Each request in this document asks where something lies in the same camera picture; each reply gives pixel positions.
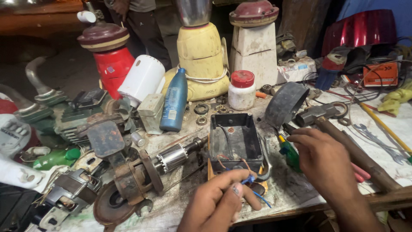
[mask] white power cord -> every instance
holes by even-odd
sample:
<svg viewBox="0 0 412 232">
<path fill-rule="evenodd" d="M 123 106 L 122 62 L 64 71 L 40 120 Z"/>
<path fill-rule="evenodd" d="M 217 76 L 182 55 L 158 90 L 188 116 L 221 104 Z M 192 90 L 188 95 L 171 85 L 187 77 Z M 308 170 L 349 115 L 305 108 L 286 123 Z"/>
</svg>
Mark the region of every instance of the white power cord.
<svg viewBox="0 0 412 232">
<path fill-rule="evenodd" d="M 176 67 L 176 73 L 178 73 L 179 69 L 180 69 L 180 64 L 178 64 L 178 66 Z M 223 73 L 222 75 L 220 75 L 220 77 L 217 77 L 217 78 L 199 78 L 199 77 L 192 77 L 187 74 L 185 75 L 188 80 L 196 81 L 196 82 L 203 83 L 203 84 L 210 84 L 210 83 L 218 82 L 227 73 L 229 73 L 229 70 L 226 68 L 226 66 L 223 66 Z"/>
</svg>

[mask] orange tube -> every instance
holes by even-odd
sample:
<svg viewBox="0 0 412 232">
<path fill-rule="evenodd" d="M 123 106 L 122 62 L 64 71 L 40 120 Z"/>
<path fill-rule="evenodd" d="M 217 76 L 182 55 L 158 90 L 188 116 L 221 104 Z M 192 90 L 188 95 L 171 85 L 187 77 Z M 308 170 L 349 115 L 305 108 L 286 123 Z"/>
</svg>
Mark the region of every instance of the orange tube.
<svg viewBox="0 0 412 232">
<path fill-rule="evenodd" d="M 266 94 L 262 92 L 256 92 L 257 97 L 266 98 Z"/>
</svg>

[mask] green plastic bottle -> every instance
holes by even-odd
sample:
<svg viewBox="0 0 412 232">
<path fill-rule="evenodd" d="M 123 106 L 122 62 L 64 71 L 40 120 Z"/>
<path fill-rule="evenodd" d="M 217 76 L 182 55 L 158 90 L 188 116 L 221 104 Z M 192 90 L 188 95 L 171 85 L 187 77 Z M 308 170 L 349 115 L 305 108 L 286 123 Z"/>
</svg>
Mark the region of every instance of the green plastic bottle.
<svg viewBox="0 0 412 232">
<path fill-rule="evenodd" d="M 52 151 L 47 155 L 36 159 L 33 163 L 33 168 L 36 170 L 48 171 L 56 165 L 71 166 L 80 157 L 80 154 L 80 150 L 76 148 L 67 151 Z"/>
</svg>

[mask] person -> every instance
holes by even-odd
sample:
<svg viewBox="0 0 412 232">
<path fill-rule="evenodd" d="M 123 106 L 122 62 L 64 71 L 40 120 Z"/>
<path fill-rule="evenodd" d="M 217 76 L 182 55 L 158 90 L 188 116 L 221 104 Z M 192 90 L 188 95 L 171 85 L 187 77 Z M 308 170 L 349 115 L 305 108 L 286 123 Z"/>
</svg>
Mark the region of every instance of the person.
<svg viewBox="0 0 412 232">
<path fill-rule="evenodd" d="M 166 71 L 172 68 L 169 52 L 164 46 L 159 25 L 154 16 L 155 0 L 104 0 L 113 21 L 125 26 L 130 34 L 126 46 L 136 58 L 146 54 L 159 60 Z"/>
<path fill-rule="evenodd" d="M 289 136 L 299 151 L 300 168 L 337 216 L 340 231 L 383 232 L 357 183 L 345 147 L 317 129 L 300 128 Z M 186 208 L 178 232 L 227 232 L 236 222 L 241 198 L 261 209 L 251 189 L 240 182 L 246 169 L 230 170 L 199 186 Z"/>
</svg>

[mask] hand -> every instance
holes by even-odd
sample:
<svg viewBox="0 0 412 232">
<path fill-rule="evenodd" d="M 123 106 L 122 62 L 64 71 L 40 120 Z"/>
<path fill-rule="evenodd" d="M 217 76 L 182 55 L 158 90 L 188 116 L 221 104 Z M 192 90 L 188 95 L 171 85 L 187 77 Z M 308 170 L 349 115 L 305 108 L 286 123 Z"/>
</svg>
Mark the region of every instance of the hand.
<svg viewBox="0 0 412 232">
<path fill-rule="evenodd" d="M 296 129 L 287 140 L 299 151 L 300 169 L 332 207 L 361 196 L 349 154 L 341 143 L 311 128 Z"/>
<path fill-rule="evenodd" d="M 127 12 L 129 11 L 130 0 L 115 0 L 113 10 L 122 16 L 123 22 L 126 21 Z"/>
<path fill-rule="evenodd" d="M 227 232 L 242 209 L 241 198 L 260 210 L 253 191 L 240 182 L 249 176 L 246 169 L 224 172 L 199 186 L 190 200 L 178 232 Z"/>
</svg>

